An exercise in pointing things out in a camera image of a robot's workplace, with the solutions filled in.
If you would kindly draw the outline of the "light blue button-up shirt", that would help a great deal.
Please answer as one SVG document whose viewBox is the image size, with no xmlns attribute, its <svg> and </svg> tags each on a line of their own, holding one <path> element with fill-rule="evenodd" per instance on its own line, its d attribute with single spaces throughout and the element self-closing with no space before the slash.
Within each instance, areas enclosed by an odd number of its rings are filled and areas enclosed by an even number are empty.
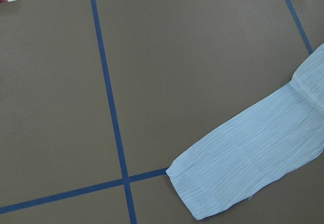
<svg viewBox="0 0 324 224">
<path fill-rule="evenodd" d="M 218 214 L 323 152 L 323 46 L 292 79 L 178 156 L 166 173 L 195 219 Z"/>
</svg>

